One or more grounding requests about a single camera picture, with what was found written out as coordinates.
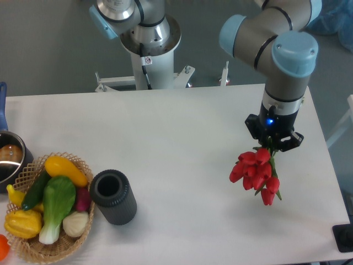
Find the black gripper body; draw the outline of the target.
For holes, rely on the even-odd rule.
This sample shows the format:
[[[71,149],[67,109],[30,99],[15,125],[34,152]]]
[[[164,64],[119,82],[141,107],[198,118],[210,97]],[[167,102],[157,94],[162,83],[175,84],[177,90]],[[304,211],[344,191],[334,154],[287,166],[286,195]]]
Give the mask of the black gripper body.
[[[267,135],[275,140],[289,136],[294,131],[298,108],[282,112],[280,107],[271,105],[268,109],[262,104],[258,115],[249,114],[245,124],[254,139]]]

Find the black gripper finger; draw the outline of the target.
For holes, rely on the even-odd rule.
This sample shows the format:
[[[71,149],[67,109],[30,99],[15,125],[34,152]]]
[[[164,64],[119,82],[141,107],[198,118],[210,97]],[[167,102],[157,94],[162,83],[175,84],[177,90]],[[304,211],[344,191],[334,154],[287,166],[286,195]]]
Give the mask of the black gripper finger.
[[[258,138],[258,143],[260,146],[269,146],[269,136],[263,135]]]
[[[281,138],[277,144],[276,149],[281,152],[286,152],[291,149],[299,147],[304,140],[304,136],[298,132],[291,132],[289,136]]]

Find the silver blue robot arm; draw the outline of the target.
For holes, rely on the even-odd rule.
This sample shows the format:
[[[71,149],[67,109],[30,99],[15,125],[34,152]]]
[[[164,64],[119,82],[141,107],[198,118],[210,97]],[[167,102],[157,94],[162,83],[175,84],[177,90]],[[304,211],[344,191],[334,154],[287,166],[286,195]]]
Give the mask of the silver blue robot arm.
[[[285,152],[303,140],[294,123],[318,53],[315,38],[303,29],[319,15],[322,3],[261,1],[260,6],[254,18],[230,17],[219,44],[266,76],[260,112],[249,115],[245,124],[262,147]],[[130,53],[138,90],[187,84],[189,70],[174,73],[181,31],[166,14],[164,1],[97,1],[89,12],[97,28],[109,39],[119,38]]]

